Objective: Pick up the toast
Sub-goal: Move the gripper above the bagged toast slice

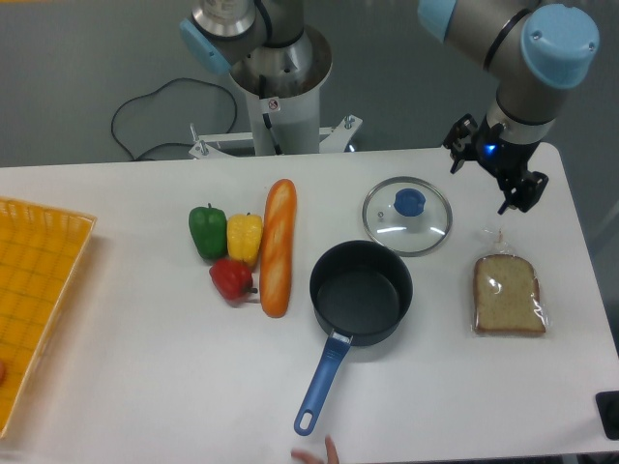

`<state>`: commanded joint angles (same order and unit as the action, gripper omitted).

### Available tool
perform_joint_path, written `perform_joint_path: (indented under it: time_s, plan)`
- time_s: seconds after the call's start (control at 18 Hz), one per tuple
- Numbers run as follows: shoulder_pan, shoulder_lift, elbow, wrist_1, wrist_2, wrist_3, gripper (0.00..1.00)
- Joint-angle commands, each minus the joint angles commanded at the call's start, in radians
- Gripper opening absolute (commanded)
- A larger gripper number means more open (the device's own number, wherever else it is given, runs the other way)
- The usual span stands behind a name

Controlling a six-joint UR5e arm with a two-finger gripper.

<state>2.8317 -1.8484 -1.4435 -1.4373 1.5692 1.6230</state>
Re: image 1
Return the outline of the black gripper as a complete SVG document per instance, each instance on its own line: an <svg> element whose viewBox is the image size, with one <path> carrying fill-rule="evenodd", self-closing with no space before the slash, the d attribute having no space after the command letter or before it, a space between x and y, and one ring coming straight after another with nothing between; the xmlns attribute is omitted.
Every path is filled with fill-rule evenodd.
<svg viewBox="0 0 619 464"><path fill-rule="evenodd" d="M466 162L477 161L497 180L504 193L498 214L503 215L508 209L527 213L541 199L548 177L528 169L540 142L532 127L508 117L486 116L477 124L466 113L453 123L442 145L450 151L451 174L456 174Z"/></svg>

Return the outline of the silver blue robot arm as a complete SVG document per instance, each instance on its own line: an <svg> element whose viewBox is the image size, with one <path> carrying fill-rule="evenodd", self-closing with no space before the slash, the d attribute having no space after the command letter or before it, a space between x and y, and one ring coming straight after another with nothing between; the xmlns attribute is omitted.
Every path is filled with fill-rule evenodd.
<svg viewBox="0 0 619 464"><path fill-rule="evenodd" d="M423 1L418 18L499 82L483 121L464 116L446 135L454 168L475 161L497 181L504 209L529 211L548 178L528 162L588 73L595 22L577 8L527 1ZM301 2L201 1L179 29L203 68L245 93L258 155L318 151L319 90L333 59Z"/></svg>

